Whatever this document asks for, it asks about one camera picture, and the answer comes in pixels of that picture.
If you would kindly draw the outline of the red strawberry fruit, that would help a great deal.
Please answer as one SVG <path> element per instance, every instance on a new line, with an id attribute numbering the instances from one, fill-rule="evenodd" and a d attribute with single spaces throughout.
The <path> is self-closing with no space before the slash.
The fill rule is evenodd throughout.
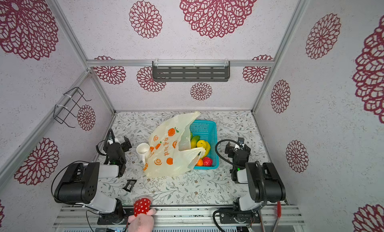
<path id="1" fill-rule="evenodd" d="M 203 166 L 204 167 L 211 167 L 213 165 L 213 160 L 209 157 L 203 158 Z"/>

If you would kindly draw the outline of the yellow banana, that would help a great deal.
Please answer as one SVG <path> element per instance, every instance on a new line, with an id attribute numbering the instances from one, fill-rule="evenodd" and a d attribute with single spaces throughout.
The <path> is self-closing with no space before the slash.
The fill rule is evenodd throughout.
<path id="1" fill-rule="evenodd" d="M 202 147 L 202 148 L 204 148 L 206 150 L 203 157 L 206 157 L 209 154 L 210 150 L 211 150 L 211 145 L 209 144 L 209 142 L 204 141 L 204 140 L 198 141 L 197 142 L 197 147 Z"/>

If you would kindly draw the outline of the green mango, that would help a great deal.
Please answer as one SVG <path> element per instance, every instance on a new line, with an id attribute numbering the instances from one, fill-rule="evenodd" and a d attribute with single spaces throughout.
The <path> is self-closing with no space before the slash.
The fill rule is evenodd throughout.
<path id="1" fill-rule="evenodd" d="M 197 147 L 197 143 L 200 141 L 200 136 L 199 135 L 195 135 L 193 136 L 193 138 L 191 139 L 191 148 L 194 149 Z"/>

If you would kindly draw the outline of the cream plastic bag orange print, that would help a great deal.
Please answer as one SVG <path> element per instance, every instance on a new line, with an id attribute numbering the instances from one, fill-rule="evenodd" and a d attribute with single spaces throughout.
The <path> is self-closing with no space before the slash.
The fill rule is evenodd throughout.
<path id="1" fill-rule="evenodd" d="M 190 126 L 199 111 L 176 115 L 158 126 L 149 137 L 150 156 L 143 173 L 147 178 L 175 177 L 194 168 L 206 149 L 192 148 Z"/>

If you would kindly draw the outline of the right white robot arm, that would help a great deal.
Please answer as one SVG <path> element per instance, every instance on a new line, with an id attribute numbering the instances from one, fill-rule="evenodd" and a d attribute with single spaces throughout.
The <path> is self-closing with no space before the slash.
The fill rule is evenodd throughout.
<path id="1" fill-rule="evenodd" d="M 286 199 L 286 189 L 275 165 L 271 162 L 250 161 L 251 148 L 245 139 L 224 139 L 215 146 L 219 158 L 232 165 L 232 181 L 248 185 L 249 192 L 233 202 L 232 209 L 221 208 L 213 215 L 221 224 L 261 223 L 261 209 L 268 203 L 276 203 L 278 209 Z"/>

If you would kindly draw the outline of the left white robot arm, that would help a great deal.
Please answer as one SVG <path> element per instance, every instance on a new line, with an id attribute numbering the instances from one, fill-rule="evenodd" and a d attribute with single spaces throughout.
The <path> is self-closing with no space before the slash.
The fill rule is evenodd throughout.
<path id="1" fill-rule="evenodd" d="M 80 205 L 97 212 L 99 225 L 119 225 L 126 222 L 127 214 L 121 200 L 98 190 L 99 179 L 119 178 L 126 170 L 125 152 L 132 148 L 127 137 L 124 143 L 117 139 L 106 141 L 104 152 L 107 164 L 76 161 L 66 166 L 56 189 L 51 189 L 57 203 Z"/>

